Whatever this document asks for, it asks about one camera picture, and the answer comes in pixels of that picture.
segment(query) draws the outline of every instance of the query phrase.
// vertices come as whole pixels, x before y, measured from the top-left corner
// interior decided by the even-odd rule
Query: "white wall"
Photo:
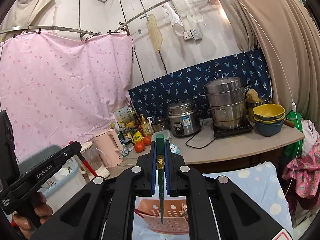
[[[145,9],[161,1],[163,0],[142,0]],[[148,13],[155,15],[158,27],[162,33],[163,44],[160,51],[168,73],[208,60],[240,53],[233,36],[232,28],[220,2],[218,0],[213,3],[209,3],[208,0],[188,1],[192,8],[204,16],[203,22],[199,24],[189,22],[187,20],[188,6],[185,0],[174,0],[186,29],[196,28],[201,32],[203,39],[198,42],[194,42],[193,40],[184,41],[183,38],[178,37],[172,30],[169,17],[162,6]],[[124,7],[126,20],[143,11],[139,0],[121,0],[121,2]],[[114,31],[119,26],[118,22],[124,22],[119,0],[107,0],[105,10],[107,13],[106,28]],[[154,51],[149,39],[146,19],[138,18],[131,22],[128,27],[130,33],[135,33],[138,29],[142,30],[141,34],[132,34],[132,37],[145,82],[165,75],[166,73],[159,53]],[[132,87],[141,84],[143,84],[143,80],[135,58]]]
[[[81,29],[106,33],[106,12],[100,0],[80,0]],[[79,29],[79,0],[53,0],[41,11],[33,25],[53,25]],[[80,40],[79,33],[57,31],[57,34],[73,40]]]

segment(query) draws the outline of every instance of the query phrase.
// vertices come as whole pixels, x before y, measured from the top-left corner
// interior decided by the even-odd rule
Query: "tomato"
[[[151,137],[150,136],[145,136],[144,138],[143,138],[143,143],[145,144],[145,145],[150,145],[151,144]]]
[[[142,151],[144,151],[145,149],[145,146],[144,146],[144,143],[142,141],[140,142],[137,142],[135,145],[134,145],[134,149],[137,153],[140,153]]]

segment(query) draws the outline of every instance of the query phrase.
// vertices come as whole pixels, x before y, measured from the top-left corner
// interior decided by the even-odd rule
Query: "human hand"
[[[37,192],[31,197],[31,203],[35,209],[35,213],[40,217],[40,223],[43,225],[51,216],[52,216],[52,208],[46,204],[47,199],[41,192]],[[12,216],[14,222],[20,228],[22,234],[26,239],[30,239],[32,233],[34,232],[34,226],[31,226],[30,220],[25,217],[19,215]]]

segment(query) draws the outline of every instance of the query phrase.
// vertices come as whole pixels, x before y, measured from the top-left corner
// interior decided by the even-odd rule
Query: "black handle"
[[[40,217],[36,215],[35,209],[32,206],[30,200],[27,200],[24,203],[22,203],[16,211],[18,215],[29,219],[36,228],[39,228],[41,226]]]

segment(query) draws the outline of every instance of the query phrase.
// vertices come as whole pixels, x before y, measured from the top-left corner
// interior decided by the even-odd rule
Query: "metal bolt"
[[[103,178],[102,178],[102,177],[95,177],[95,178],[93,179],[93,183],[94,183],[94,184],[99,185],[99,184],[101,184],[102,182],[103,182]]]
[[[226,176],[221,176],[219,177],[218,181],[220,183],[226,184],[229,181],[229,179]]]
[[[186,165],[183,165],[183,166],[180,167],[180,171],[188,172],[188,171],[190,171],[190,168],[188,166],[186,166]]]
[[[141,170],[142,170],[142,168],[139,166],[134,166],[131,168],[131,171],[134,173],[139,173]]]

